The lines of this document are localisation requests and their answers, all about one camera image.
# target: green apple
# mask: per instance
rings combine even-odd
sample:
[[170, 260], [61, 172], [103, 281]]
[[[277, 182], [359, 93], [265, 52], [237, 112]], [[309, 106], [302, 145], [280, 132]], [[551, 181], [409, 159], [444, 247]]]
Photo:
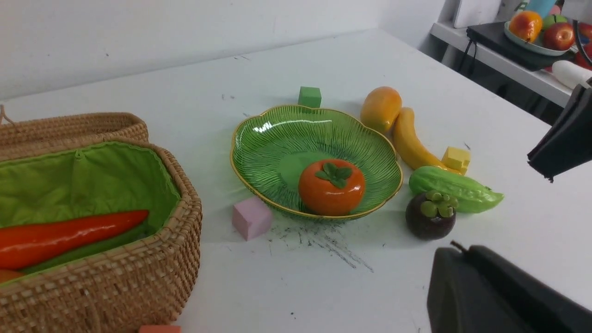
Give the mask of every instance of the green apple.
[[561, 15], [549, 15], [543, 20], [543, 30], [547, 30], [555, 23], [567, 22], [567, 18]]

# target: red apple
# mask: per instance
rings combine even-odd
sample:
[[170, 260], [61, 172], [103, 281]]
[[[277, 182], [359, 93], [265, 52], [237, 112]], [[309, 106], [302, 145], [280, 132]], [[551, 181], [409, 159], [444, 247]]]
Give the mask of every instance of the red apple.
[[586, 36], [589, 40], [592, 40], [592, 24], [580, 23], [578, 30], [581, 36]]
[[567, 22], [555, 23], [543, 35], [543, 46], [547, 49], [565, 51], [575, 42], [574, 28]]
[[[584, 50], [586, 51], [586, 54], [588, 54], [589, 57], [592, 57], [592, 44], [584, 46]], [[584, 56], [580, 52], [575, 54], [574, 62], [576, 63], [576, 65], [579, 65], [583, 68], [592, 71], [592, 66], [588, 64], [588, 62], [586, 61], [586, 59], [584, 59]]]

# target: basket handle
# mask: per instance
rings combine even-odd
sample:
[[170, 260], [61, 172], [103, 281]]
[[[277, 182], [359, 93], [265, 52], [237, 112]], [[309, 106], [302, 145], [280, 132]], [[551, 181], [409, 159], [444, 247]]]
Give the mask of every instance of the basket handle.
[[14, 121], [6, 116], [6, 112], [4, 111], [4, 104], [0, 104], [0, 125], [2, 124], [2, 119], [6, 119], [9, 123], [14, 125]]

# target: persimmon leaf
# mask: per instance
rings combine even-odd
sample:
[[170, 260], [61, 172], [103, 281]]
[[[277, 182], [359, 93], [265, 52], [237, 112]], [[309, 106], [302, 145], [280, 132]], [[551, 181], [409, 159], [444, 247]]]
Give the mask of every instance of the persimmon leaf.
[[345, 188], [348, 182], [345, 179], [332, 179], [331, 184], [337, 188]]
[[339, 179], [348, 179], [352, 176], [352, 172], [353, 170], [351, 168], [343, 166], [335, 171], [335, 177]]
[[323, 164], [323, 171], [329, 176], [334, 177], [335, 172], [337, 171], [337, 166], [333, 163], [325, 163]]
[[321, 178], [321, 179], [324, 179], [324, 180], [331, 180], [331, 178], [324, 171], [317, 171], [314, 175], [317, 178]]

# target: black device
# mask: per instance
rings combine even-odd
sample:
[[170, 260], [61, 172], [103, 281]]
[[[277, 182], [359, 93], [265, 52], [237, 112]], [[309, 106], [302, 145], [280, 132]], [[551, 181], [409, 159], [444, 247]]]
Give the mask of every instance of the black device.
[[[582, 46], [579, 22], [574, 20], [573, 24], [578, 50], [592, 66], [592, 59]], [[591, 85], [592, 78], [587, 81], [586, 87], [575, 87], [549, 132], [527, 155], [529, 165], [551, 182], [556, 175], [592, 160]]]
[[566, 52], [561, 56], [545, 56], [530, 52], [506, 37], [504, 25], [505, 22], [472, 25], [466, 29], [466, 36], [473, 43], [483, 45], [529, 71], [551, 67], [558, 60], [570, 60], [574, 57], [571, 52]]
[[427, 295], [432, 333], [590, 333], [592, 312], [485, 246], [438, 248]]

